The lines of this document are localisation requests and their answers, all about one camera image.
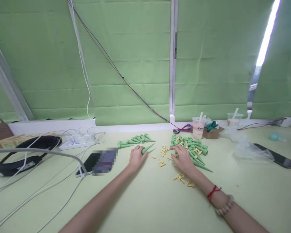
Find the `plastic cup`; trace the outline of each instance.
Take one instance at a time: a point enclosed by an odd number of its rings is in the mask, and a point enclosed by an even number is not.
[[[203,131],[205,126],[205,118],[202,117],[202,119],[199,121],[199,117],[193,117],[193,138],[194,139],[202,139],[203,137]]]
[[[235,113],[227,114],[227,125],[230,127],[238,127],[240,120],[243,118],[243,114],[236,113],[235,118],[233,119]]]

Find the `bright window light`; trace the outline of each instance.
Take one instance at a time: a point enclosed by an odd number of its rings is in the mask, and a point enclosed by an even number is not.
[[[269,39],[271,37],[271,33],[273,30],[274,22],[276,19],[276,13],[277,13],[277,10],[279,7],[279,3],[280,3],[280,0],[275,0],[275,2],[273,4],[272,11],[271,11],[271,14],[269,16],[267,27],[265,30],[264,38],[262,41],[262,45],[260,48],[259,56],[258,56],[258,59],[256,61],[256,66],[262,66],[263,62],[265,60],[265,55],[266,55]]]

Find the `black vr headset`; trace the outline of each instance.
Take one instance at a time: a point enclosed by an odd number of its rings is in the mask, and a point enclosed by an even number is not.
[[[29,139],[29,140],[19,144],[18,146],[16,146],[16,148],[27,148],[37,138],[38,137]],[[61,143],[62,143],[62,140],[60,137],[41,136],[39,138],[39,140],[37,140],[30,148],[52,150],[52,149],[54,149],[54,147],[57,144],[60,145]],[[16,152],[9,153],[6,157],[4,157],[4,159],[2,159],[0,161],[0,173],[2,173],[2,175],[13,176],[16,172],[18,172],[19,169],[21,169],[23,167],[25,160],[20,160],[20,161],[13,162],[13,163],[4,163],[11,155],[13,155],[15,153]],[[43,157],[46,155],[47,155],[47,153],[44,153],[41,156],[35,155],[35,156],[28,157],[26,160],[26,165],[19,173],[35,167],[43,159]]]

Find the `forearm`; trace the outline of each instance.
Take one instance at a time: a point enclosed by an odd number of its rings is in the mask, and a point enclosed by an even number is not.
[[[102,216],[106,213],[121,187],[132,176],[126,167],[116,178],[104,187],[64,227],[60,233],[87,233],[97,230]]]
[[[214,188],[214,184],[198,169],[192,169],[187,173],[192,182],[195,183],[205,195],[208,195]],[[211,202],[217,209],[221,209],[228,202],[228,195],[223,191],[214,192]],[[244,211],[236,203],[224,215],[225,220],[236,233],[266,233],[268,232],[261,226],[254,218],[252,218],[246,211]]]

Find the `power strip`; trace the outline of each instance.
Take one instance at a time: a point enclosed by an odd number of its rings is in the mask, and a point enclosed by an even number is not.
[[[86,142],[86,143],[79,143],[79,142],[72,142],[72,141],[66,141],[64,144],[62,144],[59,149],[60,150],[68,150],[68,149],[74,149],[74,148],[80,148],[80,147],[88,147],[97,144],[98,141],[92,141],[92,142]]]

